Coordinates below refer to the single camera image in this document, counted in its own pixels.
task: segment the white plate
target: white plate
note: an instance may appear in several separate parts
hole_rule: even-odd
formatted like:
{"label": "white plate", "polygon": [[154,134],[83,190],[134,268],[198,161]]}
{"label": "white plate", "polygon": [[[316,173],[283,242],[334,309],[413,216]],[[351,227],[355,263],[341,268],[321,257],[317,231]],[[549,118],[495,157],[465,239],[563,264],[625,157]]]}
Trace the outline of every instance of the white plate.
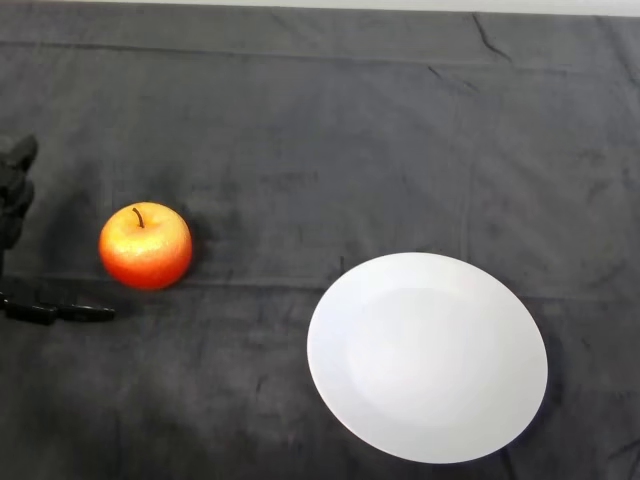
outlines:
{"label": "white plate", "polygon": [[316,307],[307,354],[321,397],[349,430],[419,462],[507,445],[547,384],[542,337],[516,296],[468,263],[427,253],[343,275]]}

